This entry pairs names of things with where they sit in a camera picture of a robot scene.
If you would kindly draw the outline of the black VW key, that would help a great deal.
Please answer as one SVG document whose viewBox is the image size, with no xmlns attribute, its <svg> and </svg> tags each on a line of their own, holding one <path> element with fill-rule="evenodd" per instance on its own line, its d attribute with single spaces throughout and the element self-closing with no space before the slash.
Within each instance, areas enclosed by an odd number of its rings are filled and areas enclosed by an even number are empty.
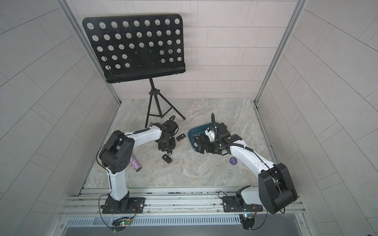
<svg viewBox="0 0 378 236">
<path fill-rule="evenodd" d="M 170 163 L 172 162 L 172 158 L 171 158 L 169 155 L 167 155 L 167 154 L 164 154 L 164 155 L 162 156 L 162 159 L 163 159 L 166 163 L 168 163 L 168 164 L 170 164 Z"/>
<path fill-rule="evenodd" d="M 186 135 L 183 133 L 183 134 L 180 134 L 180 135 L 176 138 L 176 140 L 177 140 L 178 142 L 180 142 L 180 141 L 184 140 L 185 138 L 186 138 Z"/>
</svg>

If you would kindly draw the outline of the teal plastic storage box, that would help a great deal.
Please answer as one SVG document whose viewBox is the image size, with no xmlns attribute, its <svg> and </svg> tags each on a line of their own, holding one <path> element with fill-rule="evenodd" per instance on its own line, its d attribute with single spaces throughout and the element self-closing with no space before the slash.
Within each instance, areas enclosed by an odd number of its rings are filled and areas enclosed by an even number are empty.
<svg viewBox="0 0 378 236">
<path fill-rule="evenodd" d="M 221 150 L 215 144 L 215 129 L 212 123 L 204 124 L 188 131 L 188 138 L 192 148 L 201 154 L 220 154 Z"/>
</svg>

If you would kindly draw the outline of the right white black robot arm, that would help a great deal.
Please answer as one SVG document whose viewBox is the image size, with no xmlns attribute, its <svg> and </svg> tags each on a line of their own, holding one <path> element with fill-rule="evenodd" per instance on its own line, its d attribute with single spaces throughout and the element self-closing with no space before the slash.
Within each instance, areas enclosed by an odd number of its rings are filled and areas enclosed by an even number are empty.
<svg viewBox="0 0 378 236">
<path fill-rule="evenodd" d="M 283 163 L 275 164 L 249 147 L 237 134 L 231 134 L 224 123 L 217 123 L 211 115 L 211 123 L 188 131 L 192 148 L 201 154 L 228 155 L 243 162 L 258 178 L 258 187 L 240 188 L 235 196 L 221 199 L 225 212 L 285 213 L 286 208 L 298 199 L 290 172 Z"/>
</svg>

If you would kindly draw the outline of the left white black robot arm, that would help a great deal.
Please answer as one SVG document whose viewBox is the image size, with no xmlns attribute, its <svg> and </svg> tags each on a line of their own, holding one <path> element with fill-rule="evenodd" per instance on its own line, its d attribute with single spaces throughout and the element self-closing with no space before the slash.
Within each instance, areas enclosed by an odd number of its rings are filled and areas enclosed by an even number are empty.
<svg viewBox="0 0 378 236">
<path fill-rule="evenodd" d="M 108 173 L 109 200 L 116 204 L 128 202 L 129 190 L 126 184 L 125 169 L 130 164 L 135 148 L 156 142 L 160 151 L 170 152 L 176 147 L 174 136 L 178 133 L 178 124 L 171 116 L 166 122 L 153 123 L 151 126 L 133 132 L 114 131 L 105 145 L 99 150 L 101 166 Z"/>
</svg>

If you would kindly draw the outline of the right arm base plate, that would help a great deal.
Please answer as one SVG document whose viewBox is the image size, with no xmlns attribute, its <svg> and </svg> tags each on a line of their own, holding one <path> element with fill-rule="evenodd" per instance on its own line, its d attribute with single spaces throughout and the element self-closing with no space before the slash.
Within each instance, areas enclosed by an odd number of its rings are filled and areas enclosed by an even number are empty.
<svg viewBox="0 0 378 236">
<path fill-rule="evenodd" d="M 262 205 L 240 204 L 235 196 L 222 196 L 222 207 L 224 212 L 263 212 Z"/>
</svg>

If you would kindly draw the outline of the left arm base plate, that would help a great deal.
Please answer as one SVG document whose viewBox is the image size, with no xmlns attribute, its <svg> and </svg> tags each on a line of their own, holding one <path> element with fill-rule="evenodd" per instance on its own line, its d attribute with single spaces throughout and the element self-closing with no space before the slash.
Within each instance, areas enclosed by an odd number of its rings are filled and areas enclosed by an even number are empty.
<svg viewBox="0 0 378 236">
<path fill-rule="evenodd" d="M 146 198 L 126 198 L 121 201 L 116 201 L 112 197 L 108 197 L 100 209 L 103 214 L 132 214 L 142 213 L 144 209 Z"/>
</svg>

